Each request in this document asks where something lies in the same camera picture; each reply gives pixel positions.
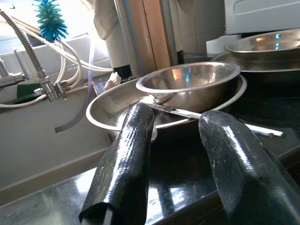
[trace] metal spoon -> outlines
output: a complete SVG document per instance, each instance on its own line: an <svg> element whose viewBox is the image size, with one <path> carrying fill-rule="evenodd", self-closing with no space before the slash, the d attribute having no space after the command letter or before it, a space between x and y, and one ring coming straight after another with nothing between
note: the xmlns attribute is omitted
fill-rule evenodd
<svg viewBox="0 0 300 225"><path fill-rule="evenodd" d="M153 109L157 109L157 110L163 111L165 113L171 113L171 114L175 114L175 115L179 115L179 116L183 116L183 117L187 117L187 118L191 118L191 119L197 119L197 120L200 119L200 117L201 117L200 113L191 112L188 110L172 108L172 107L168 107L168 106L164 106L164 105L157 105L157 104L149 103L149 101L144 101L143 99L141 99L140 102L150 106ZM254 125L250 125L250 124L245 124L245 125L254 134L268 136L268 137L274 137L274 136L283 137L284 136L284 133L281 131L272 130L272 129L268 129L268 128L264 128L264 127L258 127L258 126L254 126Z"/></svg>

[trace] teal bottle brush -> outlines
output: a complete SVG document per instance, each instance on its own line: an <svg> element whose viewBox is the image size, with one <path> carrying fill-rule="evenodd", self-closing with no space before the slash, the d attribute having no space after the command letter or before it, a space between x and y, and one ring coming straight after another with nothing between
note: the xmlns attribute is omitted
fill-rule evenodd
<svg viewBox="0 0 300 225"><path fill-rule="evenodd" d="M34 0L38 1L37 4L37 21L40 24L41 37L47 41L54 42L65 38L67 32L67 26L65 21L61 18L59 4L56 4L56 0Z"/></svg>

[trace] metal bowl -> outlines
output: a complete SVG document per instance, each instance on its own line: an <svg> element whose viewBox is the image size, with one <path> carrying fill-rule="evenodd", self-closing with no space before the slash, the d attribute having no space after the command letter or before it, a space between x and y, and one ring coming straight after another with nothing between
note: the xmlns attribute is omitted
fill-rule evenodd
<svg viewBox="0 0 300 225"><path fill-rule="evenodd" d="M242 38L225 50L238 60L282 60L300 58L300 29L282 30Z"/></svg>
<svg viewBox="0 0 300 225"><path fill-rule="evenodd" d="M228 81L239 73L240 67L232 63L190 63L148 74L136 87L158 104L202 113L224 101Z"/></svg>
<svg viewBox="0 0 300 225"><path fill-rule="evenodd" d="M147 94L138 90L135 85L137 79L114 87L96 97L88 106L86 116L88 120L105 129L113 137L116 137L122 128L122 123L129 110L129 105L138 101ZM238 76L229 83L229 92L226 92L226 101L213 110L226 109L234 103L245 92L247 87L246 79ZM197 133L197 123L195 120L186 119L181 116L153 110L155 114L155 124L160 136L174 138L175 136Z"/></svg>
<svg viewBox="0 0 300 225"><path fill-rule="evenodd" d="M269 60L265 62L236 60L231 52L223 52L211 61L236 63L242 68L241 74L249 85L293 85L300 82L300 60Z"/></svg>

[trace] black countertop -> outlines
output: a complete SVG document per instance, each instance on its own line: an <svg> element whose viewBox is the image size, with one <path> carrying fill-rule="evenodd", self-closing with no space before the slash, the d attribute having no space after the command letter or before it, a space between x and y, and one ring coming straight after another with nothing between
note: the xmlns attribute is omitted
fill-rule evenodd
<svg viewBox="0 0 300 225"><path fill-rule="evenodd" d="M258 137L286 167L291 167L300 161L300 95L290 88L276 93L267 88L247 90L230 113L247 123L283 131L284 138ZM78 214L94 172L0 207L0 224L80 224ZM146 224L227 224L198 134L152 145Z"/></svg>

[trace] blue light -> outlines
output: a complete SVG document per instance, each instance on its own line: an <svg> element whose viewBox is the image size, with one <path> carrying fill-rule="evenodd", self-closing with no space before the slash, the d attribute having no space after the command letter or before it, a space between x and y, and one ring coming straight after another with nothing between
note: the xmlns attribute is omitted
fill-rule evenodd
<svg viewBox="0 0 300 225"><path fill-rule="evenodd" d="M186 82L189 82L189 74L186 75Z"/></svg>

